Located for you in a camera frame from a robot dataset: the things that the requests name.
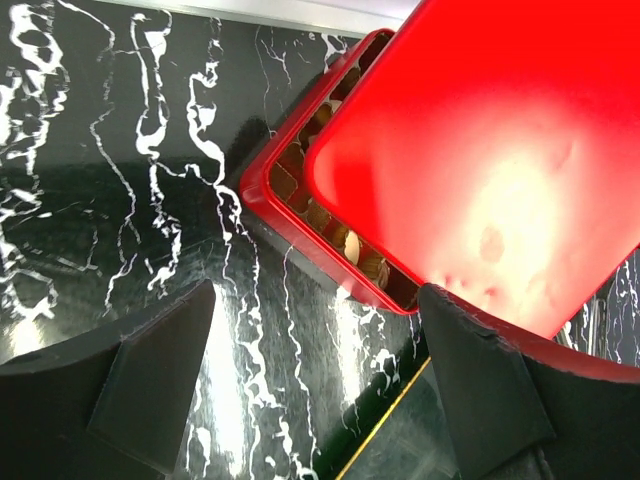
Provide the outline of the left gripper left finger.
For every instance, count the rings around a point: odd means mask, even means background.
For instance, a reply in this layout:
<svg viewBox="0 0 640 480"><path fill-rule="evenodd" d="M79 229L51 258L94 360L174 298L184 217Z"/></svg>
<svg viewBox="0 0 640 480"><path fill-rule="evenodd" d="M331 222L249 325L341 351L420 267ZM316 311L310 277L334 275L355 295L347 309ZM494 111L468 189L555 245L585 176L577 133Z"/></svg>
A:
<svg viewBox="0 0 640 480"><path fill-rule="evenodd" d="M4 479L165 479L216 302L204 279L1 366Z"/></svg>

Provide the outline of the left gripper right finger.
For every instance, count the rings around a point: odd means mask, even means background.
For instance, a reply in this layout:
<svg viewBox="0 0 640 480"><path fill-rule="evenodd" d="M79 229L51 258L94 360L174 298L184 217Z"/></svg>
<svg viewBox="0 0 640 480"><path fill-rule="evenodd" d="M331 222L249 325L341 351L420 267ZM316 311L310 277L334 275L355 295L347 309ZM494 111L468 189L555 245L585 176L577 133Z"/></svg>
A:
<svg viewBox="0 0 640 480"><path fill-rule="evenodd" d="M436 285L418 299L463 478L638 478L638 368L542 338Z"/></svg>

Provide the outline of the white oval chocolate bottom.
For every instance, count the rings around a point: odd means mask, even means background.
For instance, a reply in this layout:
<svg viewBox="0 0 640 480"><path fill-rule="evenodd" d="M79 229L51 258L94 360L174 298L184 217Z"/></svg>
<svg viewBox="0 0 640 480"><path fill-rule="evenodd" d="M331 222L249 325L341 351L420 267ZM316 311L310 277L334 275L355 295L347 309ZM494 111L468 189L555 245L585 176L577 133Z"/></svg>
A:
<svg viewBox="0 0 640 480"><path fill-rule="evenodd" d="M354 231L348 230L344 238L343 253L345 258L353 265L357 265L359 262L360 250L361 246L358 235Z"/></svg>

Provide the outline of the red box lid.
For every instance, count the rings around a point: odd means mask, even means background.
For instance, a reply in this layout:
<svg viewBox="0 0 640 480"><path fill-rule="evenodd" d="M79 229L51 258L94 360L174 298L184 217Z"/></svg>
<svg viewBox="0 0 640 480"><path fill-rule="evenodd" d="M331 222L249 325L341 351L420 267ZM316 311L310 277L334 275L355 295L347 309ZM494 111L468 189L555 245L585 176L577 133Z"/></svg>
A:
<svg viewBox="0 0 640 480"><path fill-rule="evenodd" d="M305 176L414 281L553 337L639 242L638 3L423 2Z"/></svg>

